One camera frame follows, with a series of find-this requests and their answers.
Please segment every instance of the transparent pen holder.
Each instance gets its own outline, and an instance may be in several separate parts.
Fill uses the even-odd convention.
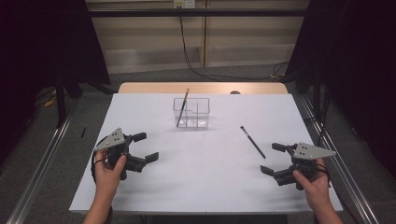
[[[174,99],[174,115],[178,128],[207,128],[209,126],[209,99],[188,98],[183,107],[184,98]]]

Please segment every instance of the silver metal plate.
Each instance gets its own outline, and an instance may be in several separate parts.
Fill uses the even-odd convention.
[[[111,135],[109,135],[105,140],[103,140],[96,148],[95,151],[99,151],[108,147],[114,147],[121,145],[125,142],[122,129],[118,128]]]
[[[293,157],[295,159],[303,160],[315,160],[319,158],[325,158],[335,156],[337,153],[322,147],[315,147],[306,143],[299,143]]]

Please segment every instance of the person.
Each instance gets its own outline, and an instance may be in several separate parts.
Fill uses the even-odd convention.
[[[125,165],[126,157],[121,156],[114,169],[110,169],[105,162],[106,151],[98,151],[95,156],[96,192],[88,212],[85,216],[84,224],[105,223],[108,211],[117,192],[120,183],[120,173]],[[317,164],[324,166],[322,159],[317,160]],[[332,207],[329,196],[328,177],[322,172],[316,172],[315,176],[308,180],[305,176],[295,170],[294,178],[304,187],[306,201],[314,211],[320,224],[343,223]]]

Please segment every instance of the table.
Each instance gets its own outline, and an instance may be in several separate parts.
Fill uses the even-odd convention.
[[[121,127],[127,134],[148,134],[148,139],[130,146],[132,155],[144,157],[160,152],[160,159],[148,164],[141,174],[128,172],[128,178],[120,183],[113,209],[131,215],[246,215],[311,211],[303,191],[298,191],[294,185],[279,187],[271,176],[260,171],[260,165],[275,171],[290,165],[290,156],[272,150],[272,143],[312,144],[292,96],[281,93],[199,93],[253,93],[255,89],[270,92],[271,87],[282,89],[281,86],[277,83],[123,84],[122,92],[151,92],[154,90],[149,87],[172,87],[167,90],[177,93],[119,93],[113,96],[98,140]],[[175,126],[172,102],[176,97],[183,97],[187,88],[191,89],[191,98],[210,99],[207,129]],[[241,125],[255,139],[267,156],[266,160],[239,129]],[[85,214],[92,203],[94,184],[90,166],[88,162],[69,208],[72,212]],[[333,189],[330,194],[335,210],[342,210]]]

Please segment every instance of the pen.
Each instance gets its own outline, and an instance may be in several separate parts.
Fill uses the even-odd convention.
[[[186,95],[184,95],[183,105],[181,105],[180,115],[178,116],[177,127],[178,127],[178,124],[180,123],[181,115],[183,114],[183,109],[184,109],[184,106],[186,105],[187,96],[189,95],[189,91],[190,91],[190,89],[187,88]]]
[[[262,154],[262,156],[265,158],[264,153],[260,150],[260,148],[256,145],[256,143],[253,141],[253,139],[248,135],[248,132],[245,130],[244,126],[241,126],[242,131],[244,131],[245,135],[247,136],[248,140],[253,144],[253,146]]]

